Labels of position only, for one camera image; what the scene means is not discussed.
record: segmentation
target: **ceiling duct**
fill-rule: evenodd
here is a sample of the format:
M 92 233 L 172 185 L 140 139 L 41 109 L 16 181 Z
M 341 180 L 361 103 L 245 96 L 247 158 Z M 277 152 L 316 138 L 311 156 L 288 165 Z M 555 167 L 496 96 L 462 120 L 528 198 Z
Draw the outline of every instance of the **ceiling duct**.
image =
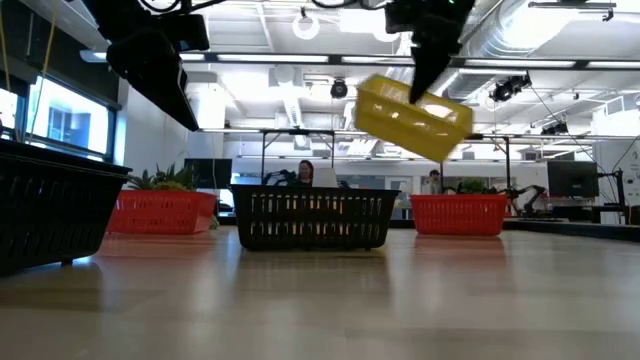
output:
M 304 128 L 302 123 L 302 110 L 298 89 L 302 87 L 302 70 L 291 65 L 277 65 L 269 70 L 269 86 L 277 85 L 282 90 L 284 110 L 292 128 Z M 308 136 L 295 136 L 294 148 L 296 150 L 311 150 L 311 139 Z
M 497 3 L 495 0 L 484 1 Z M 526 57 L 555 37 L 573 18 L 572 10 L 529 8 L 531 0 L 504 0 L 479 25 L 475 34 L 463 45 L 465 57 Z M 456 76 L 445 72 L 433 88 L 443 87 Z M 494 75 L 457 74 L 446 87 L 446 96 L 467 99 Z

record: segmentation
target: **wire basket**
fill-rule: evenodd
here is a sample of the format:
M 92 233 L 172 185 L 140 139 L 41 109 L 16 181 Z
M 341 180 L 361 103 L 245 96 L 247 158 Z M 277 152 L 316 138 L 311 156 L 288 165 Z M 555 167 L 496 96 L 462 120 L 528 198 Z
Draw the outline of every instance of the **wire basket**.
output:
M 129 171 L 0 140 L 0 273 L 98 251 Z
M 209 230 L 217 198 L 195 191 L 123 190 L 107 231 L 195 234 Z
M 250 250 L 384 245 L 395 190 L 232 185 L 240 243 Z
M 495 236 L 502 232 L 503 195 L 411 195 L 418 233 Z
M 358 87 L 355 126 L 385 141 L 444 161 L 471 134 L 473 111 L 425 93 L 416 105 L 408 102 L 407 84 L 373 75 Z

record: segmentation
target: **ceiling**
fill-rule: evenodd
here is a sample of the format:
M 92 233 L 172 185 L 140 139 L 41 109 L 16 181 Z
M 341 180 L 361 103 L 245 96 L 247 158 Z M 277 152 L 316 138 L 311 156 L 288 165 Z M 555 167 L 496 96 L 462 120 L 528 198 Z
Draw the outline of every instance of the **ceiling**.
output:
M 47 18 L 51 18 L 52 6 L 58 6 L 58 25 L 63 31 L 95 50 L 104 50 L 108 45 L 78 0 L 71 4 L 62 0 L 22 1 Z M 496 2 L 478 0 L 466 30 L 473 29 L 474 24 Z M 602 22 L 602 12 L 575 13 L 557 35 L 541 44 L 529 56 L 640 59 L 640 2 L 614 2 L 618 3 L 616 11 L 619 14 L 613 20 Z M 168 4 L 169 1 L 154 2 L 156 6 L 163 3 Z M 319 19 L 319 33 L 312 40 L 302 40 L 292 30 L 292 22 L 299 14 L 301 5 L 306 6 L 308 14 Z M 202 13 L 209 27 L 211 51 L 217 52 L 396 54 L 401 46 L 400 40 L 383 42 L 371 33 L 341 32 L 338 11 L 320 10 L 302 0 L 228 1 L 202 10 Z M 535 22 L 521 36 L 533 36 L 545 26 L 544 21 Z M 232 122 L 242 121 L 243 124 L 247 123 L 246 119 L 273 118 L 275 113 L 284 112 L 279 93 L 268 86 L 270 68 L 268 65 L 185 64 L 188 72 L 209 71 L 220 75 L 235 98 L 233 106 L 228 107 L 227 117 Z M 343 77 L 348 83 L 356 84 L 373 73 L 385 73 L 387 69 L 314 65 L 301 66 L 301 71 L 303 74 L 327 75 L 328 79 Z M 640 72 L 531 71 L 530 75 L 534 88 L 548 109 L 531 90 L 494 109 L 494 105 L 486 100 L 486 89 L 492 88 L 504 76 L 489 77 L 483 88 L 477 89 L 464 101 L 475 110 L 477 130 L 491 131 L 497 127 L 504 132 L 523 132 L 529 129 L 530 123 L 549 117 L 549 111 L 565 117 L 574 129 L 587 129 L 595 108 L 618 97 L 621 92 L 633 92 L 636 89 L 640 92 Z M 320 88 L 322 86 L 318 85 L 316 91 L 306 92 L 300 98 L 302 112 L 342 115 L 351 99 L 332 100 L 328 95 L 329 87 L 323 88 L 326 93 L 318 90 Z

